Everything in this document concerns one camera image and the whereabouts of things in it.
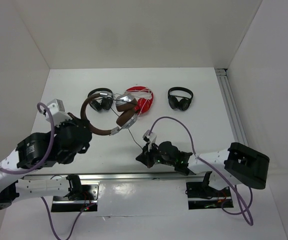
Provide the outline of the brown silver headphones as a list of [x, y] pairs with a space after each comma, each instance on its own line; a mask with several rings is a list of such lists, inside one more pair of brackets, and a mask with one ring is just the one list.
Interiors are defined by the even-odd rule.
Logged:
[[[99, 97], [106, 98], [109, 96], [112, 96], [113, 101], [115, 101], [116, 110], [120, 112], [121, 115], [116, 120], [117, 127], [113, 129], [109, 129], [109, 130], [98, 129], [95, 126], [93, 126], [92, 123], [87, 119], [86, 107], [87, 105], [89, 105], [89, 103], [92, 100], [96, 98], [99, 98]], [[121, 130], [129, 129], [131, 126], [133, 126], [136, 123], [138, 114], [135, 110], [135, 107], [137, 106], [138, 106], [137, 100], [130, 93], [122, 94], [115, 99], [113, 97], [113, 94], [102, 91], [100, 93], [97, 93], [88, 97], [83, 102], [81, 106], [81, 110], [80, 110], [80, 118], [88, 122], [88, 128], [93, 134], [100, 135], [100, 136], [111, 136], [111, 135], [117, 134]]]

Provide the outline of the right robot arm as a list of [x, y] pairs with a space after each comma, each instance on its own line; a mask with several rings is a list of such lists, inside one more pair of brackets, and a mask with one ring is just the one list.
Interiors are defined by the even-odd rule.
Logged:
[[266, 187], [270, 159], [267, 155], [238, 142], [228, 149], [194, 156], [180, 151], [170, 141], [147, 143], [136, 160], [146, 167], [161, 164], [183, 176], [204, 176], [202, 191], [213, 196], [225, 187], [244, 184], [263, 190]]

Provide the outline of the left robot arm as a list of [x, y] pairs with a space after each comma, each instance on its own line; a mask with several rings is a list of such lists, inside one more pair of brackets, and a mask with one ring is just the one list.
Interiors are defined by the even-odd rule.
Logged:
[[67, 165], [73, 162], [77, 154], [86, 153], [92, 139], [88, 125], [88, 120], [70, 115], [70, 119], [52, 127], [50, 132], [33, 133], [22, 140], [0, 162], [0, 210], [14, 202], [36, 197], [78, 199], [83, 193], [83, 187], [76, 174], [37, 181], [24, 180], [23, 177], [29, 173], [29, 169], [50, 168], [55, 164]]

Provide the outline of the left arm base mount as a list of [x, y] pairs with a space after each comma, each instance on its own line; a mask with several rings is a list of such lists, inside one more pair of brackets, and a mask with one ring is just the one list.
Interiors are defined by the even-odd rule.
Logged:
[[54, 196], [51, 204], [53, 213], [96, 212], [98, 210], [99, 182], [81, 180], [82, 191], [73, 199]]

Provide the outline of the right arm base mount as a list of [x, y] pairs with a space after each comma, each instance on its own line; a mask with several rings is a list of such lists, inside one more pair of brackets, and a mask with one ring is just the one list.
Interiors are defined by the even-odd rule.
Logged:
[[206, 172], [202, 181], [186, 182], [185, 194], [188, 197], [189, 210], [232, 208], [233, 200], [229, 187], [216, 190], [209, 186], [210, 172]]

